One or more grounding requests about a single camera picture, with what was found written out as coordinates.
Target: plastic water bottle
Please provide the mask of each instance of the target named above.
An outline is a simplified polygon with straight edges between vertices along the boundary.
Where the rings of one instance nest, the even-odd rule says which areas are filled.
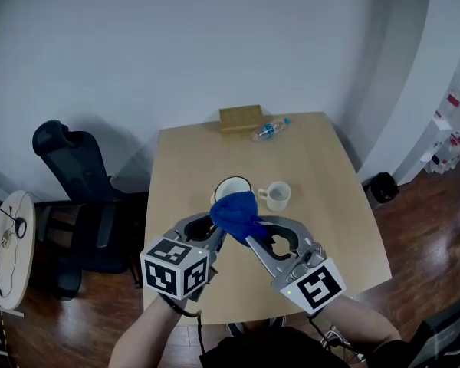
[[[257,130],[252,133],[252,140],[259,142],[260,140],[270,138],[278,132],[284,130],[289,123],[290,119],[286,118],[272,120],[270,123],[263,125],[261,128],[257,128]]]

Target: chair backrest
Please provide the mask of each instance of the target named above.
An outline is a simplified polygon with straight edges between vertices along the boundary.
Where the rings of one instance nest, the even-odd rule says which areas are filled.
[[[70,132],[58,120],[49,120],[34,132],[32,147],[73,202],[118,200],[107,177],[97,141],[89,133]]]

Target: wooden floor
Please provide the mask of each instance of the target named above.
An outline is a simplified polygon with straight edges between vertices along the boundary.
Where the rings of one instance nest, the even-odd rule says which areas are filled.
[[[357,299],[385,314],[409,340],[424,317],[460,298],[460,164],[443,176],[422,172],[374,213],[393,279]],[[142,308],[130,274],[84,273],[78,297],[68,302],[29,288],[20,306],[25,318],[5,317],[9,349],[21,368],[105,367]],[[303,315],[288,323],[313,334]],[[203,334],[209,349],[225,329],[205,326]],[[196,329],[177,327],[162,366],[197,365]]]

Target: black shirt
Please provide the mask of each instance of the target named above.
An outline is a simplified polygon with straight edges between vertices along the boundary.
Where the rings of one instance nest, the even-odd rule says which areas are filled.
[[[366,357],[369,368],[409,365],[409,345],[393,341]],[[289,367],[312,366],[348,368],[338,356],[325,350],[319,342],[292,327],[269,328],[266,331],[225,338],[218,346],[200,357],[205,368],[213,367]]]

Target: blue cloth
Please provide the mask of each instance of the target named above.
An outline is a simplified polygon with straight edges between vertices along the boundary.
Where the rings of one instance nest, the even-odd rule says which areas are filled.
[[[238,242],[247,245],[248,236],[255,238],[270,237],[268,230],[258,221],[258,203],[254,193],[236,192],[224,196],[215,203],[209,215],[216,226],[232,235]]]

